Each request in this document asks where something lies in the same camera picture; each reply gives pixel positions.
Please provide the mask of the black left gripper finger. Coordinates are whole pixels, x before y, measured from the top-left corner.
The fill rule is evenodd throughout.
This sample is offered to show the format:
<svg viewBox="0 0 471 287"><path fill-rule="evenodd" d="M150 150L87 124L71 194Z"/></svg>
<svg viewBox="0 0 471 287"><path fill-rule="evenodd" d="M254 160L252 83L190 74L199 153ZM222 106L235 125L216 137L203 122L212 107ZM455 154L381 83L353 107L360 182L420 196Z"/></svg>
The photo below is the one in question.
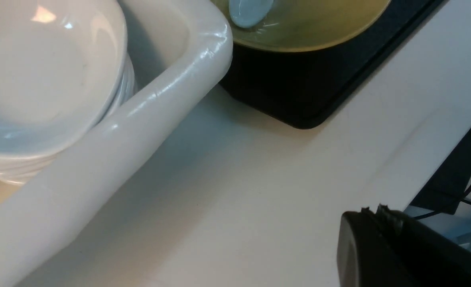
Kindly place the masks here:
<svg viewBox="0 0 471 287"><path fill-rule="evenodd" d="M401 211L345 211L337 245L341 287L471 287L471 252Z"/></svg>

